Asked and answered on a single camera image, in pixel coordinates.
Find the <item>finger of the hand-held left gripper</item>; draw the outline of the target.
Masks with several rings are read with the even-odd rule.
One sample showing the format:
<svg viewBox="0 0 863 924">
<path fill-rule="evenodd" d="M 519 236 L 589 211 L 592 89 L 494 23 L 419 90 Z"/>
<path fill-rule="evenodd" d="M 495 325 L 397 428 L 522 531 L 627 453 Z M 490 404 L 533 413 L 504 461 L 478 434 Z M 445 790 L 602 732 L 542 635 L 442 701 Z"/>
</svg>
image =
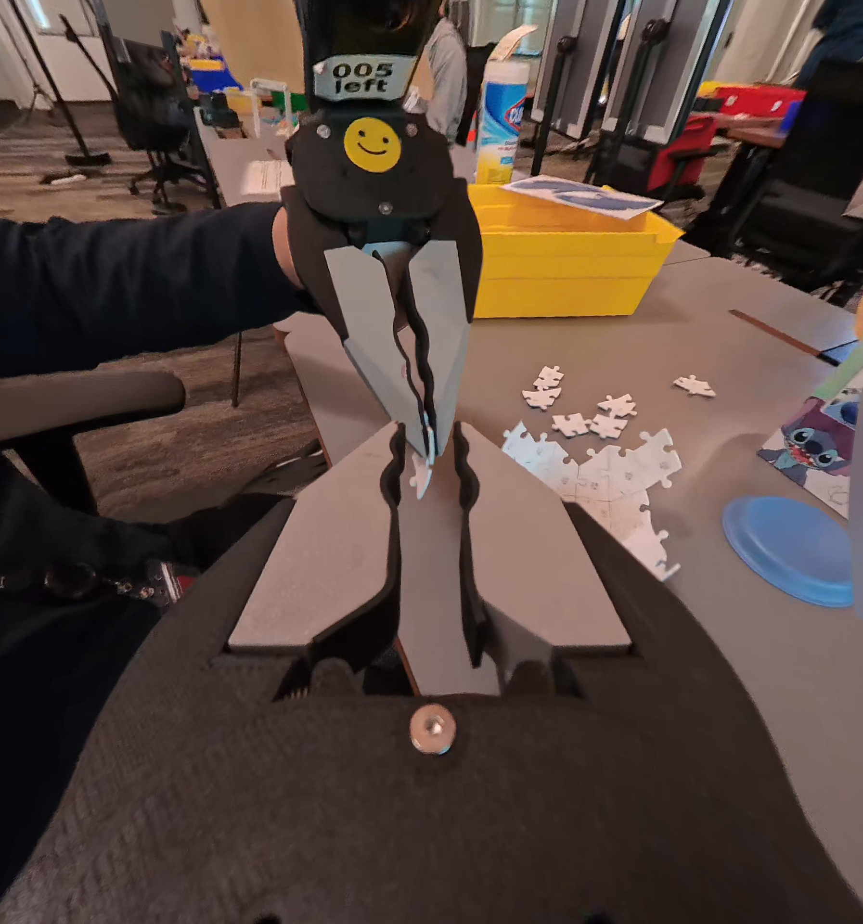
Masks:
<svg viewBox="0 0 863 924">
<path fill-rule="evenodd" d="M 385 264 L 352 246 L 328 249 L 324 256 L 344 322 L 346 354 L 390 420 L 404 426 L 408 444 L 420 456 L 432 456 L 423 396 L 395 329 L 396 305 Z"/>
<path fill-rule="evenodd" d="M 426 454 L 441 456 L 455 419 L 470 333 L 454 241 L 431 240 L 414 253 L 406 266 L 404 307 L 422 388 Z"/>
</svg>

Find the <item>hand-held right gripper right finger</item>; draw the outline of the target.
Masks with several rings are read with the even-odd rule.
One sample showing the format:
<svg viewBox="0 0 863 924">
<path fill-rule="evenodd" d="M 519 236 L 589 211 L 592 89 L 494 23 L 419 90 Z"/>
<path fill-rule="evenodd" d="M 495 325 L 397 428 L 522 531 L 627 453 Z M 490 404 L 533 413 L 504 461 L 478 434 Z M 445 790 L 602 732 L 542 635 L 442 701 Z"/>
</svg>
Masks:
<svg viewBox="0 0 863 924">
<path fill-rule="evenodd" d="M 560 496 L 467 423 L 455 423 L 452 444 L 472 666 L 627 653 L 631 637 Z"/>
</svg>

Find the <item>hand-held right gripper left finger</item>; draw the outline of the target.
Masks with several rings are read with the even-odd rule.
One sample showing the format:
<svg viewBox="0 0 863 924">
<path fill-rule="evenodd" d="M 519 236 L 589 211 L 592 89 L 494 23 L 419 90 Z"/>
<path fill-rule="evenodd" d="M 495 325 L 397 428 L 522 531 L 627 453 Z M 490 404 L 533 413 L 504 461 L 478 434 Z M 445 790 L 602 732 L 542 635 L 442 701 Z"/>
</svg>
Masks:
<svg viewBox="0 0 863 924">
<path fill-rule="evenodd" d="M 228 639 L 360 672 L 400 623 L 402 424 L 392 422 L 301 491 Z"/>
</svg>

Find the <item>partly built white puzzle ball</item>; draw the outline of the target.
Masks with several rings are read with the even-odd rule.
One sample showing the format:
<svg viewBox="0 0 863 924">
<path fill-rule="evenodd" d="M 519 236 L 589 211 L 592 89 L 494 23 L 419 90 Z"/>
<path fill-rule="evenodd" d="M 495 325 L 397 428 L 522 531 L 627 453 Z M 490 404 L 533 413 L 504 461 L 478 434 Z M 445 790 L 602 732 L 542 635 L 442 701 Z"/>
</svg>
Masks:
<svg viewBox="0 0 863 924">
<path fill-rule="evenodd" d="M 650 490 L 670 488 L 671 477 L 682 468 L 668 429 L 640 433 L 643 443 L 634 449 L 589 449 L 583 463 L 572 460 L 545 433 L 534 438 L 523 422 L 504 431 L 503 438 L 507 456 L 564 502 L 585 510 L 657 580 L 664 582 L 677 573 L 680 565 L 669 563 L 664 546 L 668 532 L 656 530 L 649 507 Z"/>
</svg>

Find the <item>person's left forearm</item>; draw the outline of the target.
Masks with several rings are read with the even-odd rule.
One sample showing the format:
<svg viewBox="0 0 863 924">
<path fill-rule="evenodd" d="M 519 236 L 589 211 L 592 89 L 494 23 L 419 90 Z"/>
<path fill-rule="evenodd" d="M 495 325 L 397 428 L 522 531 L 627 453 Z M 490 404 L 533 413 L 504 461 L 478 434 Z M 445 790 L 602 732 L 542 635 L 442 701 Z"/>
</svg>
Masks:
<svg viewBox="0 0 863 924">
<path fill-rule="evenodd" d="M 88 371 L 318 313 L 275 259 L 279 206 L 89 223 L 0 218 L 0 378 Z"/>
</svg>

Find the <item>blue plastic ball stand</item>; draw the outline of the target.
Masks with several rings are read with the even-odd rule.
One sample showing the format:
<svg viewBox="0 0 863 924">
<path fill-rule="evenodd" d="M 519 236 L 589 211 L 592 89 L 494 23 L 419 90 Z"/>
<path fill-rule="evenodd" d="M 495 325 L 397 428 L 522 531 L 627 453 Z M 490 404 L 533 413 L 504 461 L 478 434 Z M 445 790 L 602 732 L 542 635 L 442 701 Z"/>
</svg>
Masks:
<svg viewBox="0 0 863 924">
<path fill-rule="evenodd" d="M 815 606 L 853 605 L 851 540 L 823 511 L 778 496 L 745 496 L 726 504 L 721 526 L 737 556 L 774 588 Z"/>
</svg>

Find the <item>cartoon puzzle box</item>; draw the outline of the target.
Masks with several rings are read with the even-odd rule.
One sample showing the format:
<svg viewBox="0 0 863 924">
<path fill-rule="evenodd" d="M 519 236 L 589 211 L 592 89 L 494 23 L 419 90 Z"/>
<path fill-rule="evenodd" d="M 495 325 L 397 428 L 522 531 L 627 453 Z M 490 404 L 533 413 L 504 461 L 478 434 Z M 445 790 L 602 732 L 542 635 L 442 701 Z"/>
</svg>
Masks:
<svg viewBox="0 0 863 924">
<path fill-rule="evenodd" d="M 760 458 L 843 518 L 849 515 L 855 430 L 863 394 L 863 341 L 772 434 Z"/>
</svg>

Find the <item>yellow plastic bin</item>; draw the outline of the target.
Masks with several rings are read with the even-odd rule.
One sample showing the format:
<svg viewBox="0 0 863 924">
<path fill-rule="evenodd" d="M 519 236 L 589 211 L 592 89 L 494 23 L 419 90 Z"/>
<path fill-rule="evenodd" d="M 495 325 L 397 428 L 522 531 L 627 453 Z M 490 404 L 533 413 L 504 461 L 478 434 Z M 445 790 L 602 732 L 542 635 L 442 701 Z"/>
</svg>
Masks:
<svg viewBox="0 0 863 924">
<path fill-rule="evenodd" d="M 652 209 L 591 209 L 571 191 L 469 187 L 483 243 L 477 319 L 628 316 L 683 231 Z"/>
</svg>

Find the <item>disinfecting wipes canister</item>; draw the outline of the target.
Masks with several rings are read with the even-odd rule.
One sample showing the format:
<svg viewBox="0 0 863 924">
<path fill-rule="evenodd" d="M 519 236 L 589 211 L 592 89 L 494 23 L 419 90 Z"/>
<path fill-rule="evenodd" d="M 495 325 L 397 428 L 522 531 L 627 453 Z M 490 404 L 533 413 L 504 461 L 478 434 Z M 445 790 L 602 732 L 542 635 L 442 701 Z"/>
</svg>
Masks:
<svg viewBox="0 0 863 924">
<path fill-rule="evenodd" d="M 479 186 L 512 181 L 528 79 L 529 63 L 524 59 L 486 64 L 477 112 L 475 182 Z"/>
</svg>

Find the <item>white and blue printed sheet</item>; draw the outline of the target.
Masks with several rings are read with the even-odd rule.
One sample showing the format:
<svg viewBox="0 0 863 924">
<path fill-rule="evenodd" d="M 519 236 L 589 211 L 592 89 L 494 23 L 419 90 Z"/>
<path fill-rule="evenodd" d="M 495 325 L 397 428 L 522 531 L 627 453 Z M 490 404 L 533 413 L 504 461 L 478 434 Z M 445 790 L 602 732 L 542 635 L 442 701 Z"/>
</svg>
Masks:
<svg viewBox="0 0 863 924">
<path fill-rule="evenodd" d="M 663 205 L 662 200 L 549 176 L 520 179 L 502 188 L 542 202 L 565 205 L 622 221 L 632 220 Z"/>
</svg>

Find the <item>beige board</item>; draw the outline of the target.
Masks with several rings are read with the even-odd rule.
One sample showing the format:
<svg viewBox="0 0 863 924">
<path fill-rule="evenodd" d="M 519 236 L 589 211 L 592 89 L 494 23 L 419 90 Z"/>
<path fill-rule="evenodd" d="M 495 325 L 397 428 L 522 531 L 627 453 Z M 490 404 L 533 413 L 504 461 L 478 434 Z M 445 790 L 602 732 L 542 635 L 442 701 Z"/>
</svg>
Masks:
<svg viewBox="0 0 863 924">
<path fill-rule="evenodd" d="M 201 1 L 226 62 L 246 80 L 288 83 L 303 75 L 303 43 L 294 1 Z"/>
</svg>

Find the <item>grey partition panel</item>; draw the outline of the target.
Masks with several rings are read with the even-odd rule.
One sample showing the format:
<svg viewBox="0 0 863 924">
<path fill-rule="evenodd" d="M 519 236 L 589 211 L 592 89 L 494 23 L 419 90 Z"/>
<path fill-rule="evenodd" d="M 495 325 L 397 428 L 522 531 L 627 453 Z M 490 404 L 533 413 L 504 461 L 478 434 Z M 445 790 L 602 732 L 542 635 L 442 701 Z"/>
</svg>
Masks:
<svg viewBox="0 0 863 924">
<path fill-rule="evenodd" d="M 556 86 L 551 130 L 580 141 L 590 132 L 609 74 L 624 1 L 556 1 L 544 40 L 531 117 L 543 121 Z"/>
<path fill-rule="evenodd" d="M 692 111 L 732 5 L 635 2 L 601 130 L 670 145 Z"/>
</svg>

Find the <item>brown wooden stick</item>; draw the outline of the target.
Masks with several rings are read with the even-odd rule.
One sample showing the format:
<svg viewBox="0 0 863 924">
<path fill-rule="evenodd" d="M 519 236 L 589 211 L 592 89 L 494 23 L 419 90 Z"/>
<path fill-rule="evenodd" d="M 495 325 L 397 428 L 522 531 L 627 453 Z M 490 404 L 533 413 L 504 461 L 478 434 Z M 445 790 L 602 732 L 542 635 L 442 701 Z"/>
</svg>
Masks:
<svg viewBox="0 0 863 924">
<path fill-rule="evenodd" d="M 820 359 L 822 362 L 829 364 L 832 367 L 838 367 L 842 363 L 841 359 L 838 359 L 830 355 L 827 352 L 819 352 L 815 348 L 808 346 L 807 344 L 803 343 L 800 340 L 797 340 L 796 338 L 790 336 L 789 334 L 782 333 L 774 329 L 773 327 L 769 326 L 768 324 L 764 323 L 763 321 L 759 321 L 758 319 L 755 319 L 742 311 L 739 311 L 737 309 L 730 309 L 729 314 L 732 315 L 733 317 L 738 318 L 738 320 L 744 321 L 752 325 L 756 329 L 761 330 L 763 333 L 771 336 L 773 339 L 776 339 L 776 340 L 779 340 L 785 343 L 786 345 L 792 347 L 798 352 L 804 353 L 807 356 L 815 358 L 815 359 Z"/>
</svg>

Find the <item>black tripod stand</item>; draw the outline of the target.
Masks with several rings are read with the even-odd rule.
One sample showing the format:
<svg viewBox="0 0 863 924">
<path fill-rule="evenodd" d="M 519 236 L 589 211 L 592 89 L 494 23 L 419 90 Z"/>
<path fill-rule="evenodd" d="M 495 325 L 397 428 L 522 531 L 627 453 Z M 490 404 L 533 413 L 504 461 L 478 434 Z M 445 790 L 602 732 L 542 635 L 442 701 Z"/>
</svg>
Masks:
<svg viewBox="0 0 863 924">
<path fill-rule="evenodd" d="M 58 107 L 60 114 L 62 115 L 66 126 L 68 127 L 70 133 L 73 136 L 77 144 L 78 151 L 76 154 L 66 154 L 65 160 L 69 167 L 72 168 L 81 168 L 81 169 L 102 169 L 108 167 L 113 163 L 113 158 L 110 154 L 106 152 L 92 151 L 89 145 L 86 143 L 84 136 L 79 130 L 79 125 L 75 118 L 75 115 L 71 111 L 67 101 L 63 97 L 58 84 L 56 83 L 51 70 L 48 67 L 48 63 L 43 57 L 39 45 L 34 38 L 33 32 L 29 28 L 24 18 L 24 15 L 21 13 L 19 6 L 16 1 L 7 1 L 6 2 L 9 8 L 12 11 L 13 18 L 16 21 L 17 25 L 22 31 L 22 34 L 26 38 L 26 42 L 33 53 L 35 60 L 39 66 L 39 69 L 42 71 L 42 74 L 45 76 L 47 84 L 50 88 L 52 94 L 52 101 Z"/>
</svg>

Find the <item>red storage bins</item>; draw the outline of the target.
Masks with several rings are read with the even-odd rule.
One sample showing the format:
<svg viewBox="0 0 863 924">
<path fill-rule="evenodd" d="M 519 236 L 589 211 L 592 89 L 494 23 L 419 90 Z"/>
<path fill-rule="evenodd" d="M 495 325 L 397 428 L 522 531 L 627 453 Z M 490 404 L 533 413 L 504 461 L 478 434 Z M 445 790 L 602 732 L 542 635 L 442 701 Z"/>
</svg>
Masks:
<svg viewBox="0 0 863 924">
<path fill-rule="evenodd" d="M 730 118 L 784 117 L 807 95 L 806 90 L 778 84 L 730 84 L 714 80 L 705 81 L 698 98 L 719 100 L 720 114 Z"/>
</svg>

